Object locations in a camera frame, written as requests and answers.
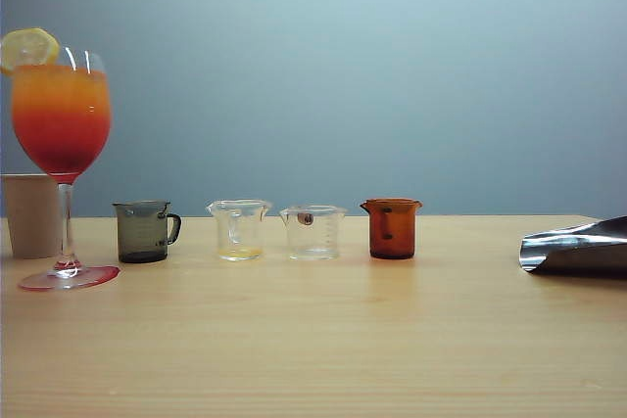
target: dark gray glass mug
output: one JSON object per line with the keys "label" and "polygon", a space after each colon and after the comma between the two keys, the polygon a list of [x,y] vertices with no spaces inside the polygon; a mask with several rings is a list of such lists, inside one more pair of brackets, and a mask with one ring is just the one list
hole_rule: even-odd
{"label": "dark gray glass mug", "polygon": [[[169,201],[114,203],[118,217],[118,259],[147,263],[168,256],[168,245],[180,232],[180,217],[168,212]],[[168,234],[168,219],[173,225]]]}

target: silver foil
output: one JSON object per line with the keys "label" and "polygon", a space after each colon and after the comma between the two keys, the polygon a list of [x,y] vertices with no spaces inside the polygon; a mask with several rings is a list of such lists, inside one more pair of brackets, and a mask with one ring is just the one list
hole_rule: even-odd
{"label": "silver foil", "polygon": [[627,216],[527,235],[519,261],[533,273],[627,277]]}

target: clear measuring beaker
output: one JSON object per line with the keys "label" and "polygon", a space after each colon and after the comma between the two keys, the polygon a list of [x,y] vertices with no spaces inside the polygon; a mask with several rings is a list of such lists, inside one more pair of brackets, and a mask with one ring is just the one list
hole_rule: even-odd
{"label": "clear measuring beaker", "polygon": [[292,206],[279,214],[285,223],[289,256],[326,259],[339,255],[339,222],[347,210],[329,205]]}
{"label": "clear measuring beaker", "polygon": [[217,254],[236,261],[261,256],[261,225],[272,203],[263,200],[219,200],[207,206],[217,220]]}

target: glass stem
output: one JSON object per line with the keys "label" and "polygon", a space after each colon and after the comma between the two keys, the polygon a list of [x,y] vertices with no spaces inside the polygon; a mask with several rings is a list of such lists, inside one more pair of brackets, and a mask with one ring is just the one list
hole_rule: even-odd
{"label": "glass stem", "polygon": [[67,276],[68,270],[78,271],[80,262],[74,255],[72,238],[72,185],[59,183],[59,206],[61,208],[61,255],[55,264],[55,271]]}

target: wine glass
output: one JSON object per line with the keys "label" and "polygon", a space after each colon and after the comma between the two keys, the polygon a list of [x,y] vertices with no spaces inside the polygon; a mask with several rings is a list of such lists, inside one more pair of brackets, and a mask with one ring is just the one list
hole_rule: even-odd
{"label": "wine glass", "polygon": [[72,185],[98,157],[111,127],[104,65],[90,51],[61,48],[55,64],[18,66],[13,72],[13,126],[30,159],[59,187],[61,253],[50,271],[20,287],[48,291],[94,286],[115,278],[116,266],[83,266],[72,240]]}

